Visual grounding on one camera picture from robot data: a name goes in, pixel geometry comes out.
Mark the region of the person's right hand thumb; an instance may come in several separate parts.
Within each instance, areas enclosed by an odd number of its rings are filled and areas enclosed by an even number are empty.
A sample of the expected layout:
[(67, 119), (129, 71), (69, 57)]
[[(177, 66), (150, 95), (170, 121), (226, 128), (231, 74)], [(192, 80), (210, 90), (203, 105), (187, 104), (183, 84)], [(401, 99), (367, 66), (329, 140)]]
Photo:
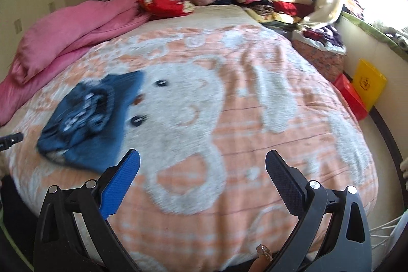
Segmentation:
[(264, 272), (273, 259), (272, 252), (263, 244), (258, 245), (257, 254), (258, 257), (249, 268), (249, 272)]

